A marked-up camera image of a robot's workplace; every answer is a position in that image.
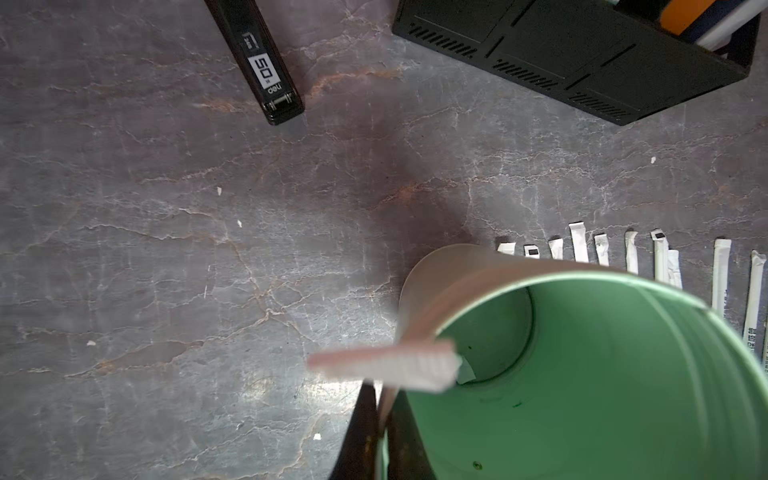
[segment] black object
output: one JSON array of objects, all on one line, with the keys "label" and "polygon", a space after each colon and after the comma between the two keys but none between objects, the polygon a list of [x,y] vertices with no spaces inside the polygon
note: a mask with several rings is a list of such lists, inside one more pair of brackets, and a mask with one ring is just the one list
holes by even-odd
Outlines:
[{"label": "black object", "polygon": [[670,0],[619,0],[616,9],[655,22]]},{"label": "black object", "polygon": [[625,125],[746,78],[758,22],[727,58],[605,0],[400,0],[392,31]]},{"label": "black object", "polygon": [[373,480],[376,473],[376,449],[379,444],[379,416],[376,390],[363,383],[357,403],[346,428],[339,458],[328,480]]},{"label": "black object", "polygon": [[387,480],[436,480],[411,405],[402,390],[386,423],[389,467]]},{"label": "black object", "polygon": [[250,89],[272,125],[304,112],[304,105],[253,0],[205,0]]}]

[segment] green bucket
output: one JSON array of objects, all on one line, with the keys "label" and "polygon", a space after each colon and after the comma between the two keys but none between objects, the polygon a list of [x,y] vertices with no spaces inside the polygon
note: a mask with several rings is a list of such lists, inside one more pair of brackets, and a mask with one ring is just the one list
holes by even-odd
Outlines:
[{"label": "green bucket", "polygon": [[438,480],[768,475],[764,374],[683,291],[456,245],[412,271],[398,335],[454,339],[475,377],[406,394]]}]

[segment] brown stain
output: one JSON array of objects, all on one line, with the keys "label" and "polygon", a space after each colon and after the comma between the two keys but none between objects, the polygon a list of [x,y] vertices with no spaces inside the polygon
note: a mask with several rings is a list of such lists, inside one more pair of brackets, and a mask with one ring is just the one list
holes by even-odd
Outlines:
[{"label": "brown stain", "polygon": [[306,95],[307,100],[314,100],[316,97],[323,93],[323,89],[329,85],[333,85],[347,78],[364,78],[368,75],[379,78],[400,78],[403,67],[387,68],[384,70],[377,70],[373,67],[360,68],[357,71],[351,71],[346,73],[336,73],[331,75],[320,75],[315,83],[312,85],[310,92]]},{"label": "brown stain", "polygon": [[448,188],[456,188],[465,182],[456,182],[450,179],[431,179],[423,182],[411,182],[404,187],[399,187],[393,194],[387,195],[381,199],[376,205],[370,207],[368,210],[378,210],[389,204],[397,204],[401,207],[408,208],[416,198],[416,195],[421,192],[431,192],[436,190],[444,190]]},{"label": "brown stain", "polygon": [[371,210],[377,210],[388,204],[398,204],[401,207],[409,207],[413,198],[418,192],[428,190],[424,183],[410,183],[404,187],[400,187],[395,190],[395,193],[387,195],[380,202],[378,202]]},{"label": "brown stain", "polygon": [[739,197],[730,192],[730,185],[719,185],[717,187],[717,193],[712,197],[713,204],[728,204],[732,208],[739,209],[744,205],[750,203],[750,199],[747,197]]},{"label": "brown stain", "polygon": [[103,362],[99,362],[96,365],[96,370],[99,371],[99,373],[112,373],[118,368],[114,365],[114,362],[111,360],[105,360]]}]

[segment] white paper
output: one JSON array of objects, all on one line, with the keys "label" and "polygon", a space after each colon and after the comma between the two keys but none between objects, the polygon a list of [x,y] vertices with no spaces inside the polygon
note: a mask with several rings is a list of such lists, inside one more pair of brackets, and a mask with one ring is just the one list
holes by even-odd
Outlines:
[{"label": "white paper", "polygon": [[728,256],[730,240],[715,240],[715,257],[712,265],[712,308],[725,317],[725,295],[728,289]]},{"label": "white paper", "polygon": [[584,228],[584,222],[569,223],[568,228],[571,229],[571,240],[574,243],[574,260],[589,263],[587,229]]},{"label": "white paper", "polygon": [[707,33],[701,35],[699,39],[696,40],[696,45],[701,45],[707,50],[714,50],[725,37],[733,34],[766,8],[768,8],[768,0],[749,0],[747,2],[742,2],[728,15],[723,17],[722,20],[717,22]]},{"label": "white paper", "polygon": [[667,276],[670,285],[683,289],[683,277],[680,275],[680,252],[677,250],[667,250]]},{"label": "white paper", "polygon": [[462,364],[458,368],[458,374],[456,375],[456,383],[459,385],[464,385],[467,382],[471,382],[472,380],[476,380],[477,376],[475,375],[475,370],[472,369],[472,366],[469,365],[469,362],[467,362],[467,359],[462,356]]},{"label": "white paper", "polygon": [[538,251],[538,247],[535,245],[523,245],[523,251],[526,257],[540,258],[541,254]]},{"label": "white paper", "polygon": [[555,260],[563,260],[563,239],[553,238],[549,240],[549,251]]},{"label": "white paper", "polygon": [[500,243],[498,245],[498,249],[496,251],[500,253],[506,253],[507,255],[515,255],[515,245],[516,242],[510,242],[510,243]]},{"label": "white paper", "polygon": [[650,238],[654,240],[654,278],[657,282],[669,283],[669,260],[667,250],[670,245],[667,236],[661,230],[650,232]]},{"label": "white paper", "polygon": [[637,247],[634,245],[634,238],[637,232],[629,230],[624,234],[624,247],[627,249],[627,272],[637,275]]},{"label": "white paper", "polygon": [[608,266],[608,235],[601,233],[594,236],[594,249],[598,252],[598,263]]},{"label": "white paper", "polygon": [[752,250],[752,270],[750,271],[750,291],[746,296],[746,318],[744,320],[744,344],[755,351],[757,336],[757,312],[760,309],[760,290],[763,288],[763,268],[766,256]]}]

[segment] white straw wrapper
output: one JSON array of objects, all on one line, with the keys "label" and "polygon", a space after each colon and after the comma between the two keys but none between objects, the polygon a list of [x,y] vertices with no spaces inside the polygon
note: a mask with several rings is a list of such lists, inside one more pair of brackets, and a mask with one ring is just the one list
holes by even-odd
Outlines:
[{"label": "white straw wrapper", "polygon": [[627,249],[627,272],[637,275],[637,247],[634,245],[634,238],[637,232],[630,230],[624,234],[624,246]]},{"label": "white straw wrapper", "polygon": [[549,251],[555,260],[563,260],[563,239],[553,238],[549,240]]},{"label": "white straw wrapper", "polygon": [[574,260],[582,263],[589,263],[587,254],[587,229],[584,222],[569,223],[571,229],[571,240],[574,243]]},{"label": "white straw wrapper", "polygon": [[683,289],[683,277],[680,275],[680,252],[677,250],[667,250],[667,276],[670,285]]},{"label": "white straw wrapper", "polygon": [[657,282],[669,283],[669,260],[667,251],[670,246],[667,236],[661,230],[650,232],[650,238],[654,239],[654,278]]},{"label": "white straw wrapper", "polygon": [[541,254],[538,251],[538,247],[535,245],[523,245],[523,251],[526,257],[540,258]]},{"label": "white straw wrapper", "polygon": [[725,295],[728,289],[728,256],[730,240],[715,240],[715,257],[712,265],[712,308],[725,317]]},{"label": "white straw wrapper", "polygon": [[760,291],[763,288],[763,268],[766,256],[752,250],[752,270],[750,271],[750,291],[746,296],[746,318],[744,320],[744,344],[755,351],[757,336],[757,312],[760,309]]},{"label": "white straw wrapper", "polygon": [[608,235],[601,233],[594,236],[594,248],[598,252],[598,263],[608,266]]}]

